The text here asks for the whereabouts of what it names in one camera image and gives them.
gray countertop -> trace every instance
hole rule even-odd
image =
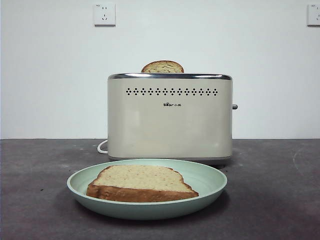
[[[100,142],[1,140],[1,238],[320,239],[320,139],[235,139],[220,169],[228,178],[221,196],[190,215],[153,221],[103,216],[73,198],[68,177],[109,162]]]

toaster base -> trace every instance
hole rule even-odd
[[[114,157],[108,156],[111,161],[129,160],[129,159],[151,159],[151,157]],[[163,159],[164,157],[152,157],[152,159]],[[230,162],[231,156],[221,156],[221,157],[168,157],[166,159],[175,159],[183,161],[191,161],[199,164],[205,165],[227,165]]]

bread slice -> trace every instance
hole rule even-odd
[[[172,168],[153,165],[112,165],[102,170],[86,195],[118,202],[165,202],[199,196]]]
[[[184,68],[175,61],[153,61],[141,70],[142,73],[184,73]]]

green plate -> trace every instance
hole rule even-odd
[[[199,196],[162,202],[110,201],[86,196],[88,184],[100,171],[111,165],[154,165],[169,167],[182,174],[184,182]],[[72,174],[67,186],[84,207],[109,217],[131,220],[175,218],[199,211],[213,203],[227,184],[227,177],[219,170],[200,163],[174,159],[130,159],[112,161],[84,168]]]

white power cord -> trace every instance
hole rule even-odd
[[[107,154],[107,153],[108,153],[108,151],[103,151],[103,150],[101,150],[101,146],[102,146],[103,144],[107,143],[107,142],[108,142],[108,139],[107,139],[107,140],[104,140],[103,142],[101,142],[101,143],[96,147],[96,149],[98,150],[99,153],[101,153],[101,154]]]

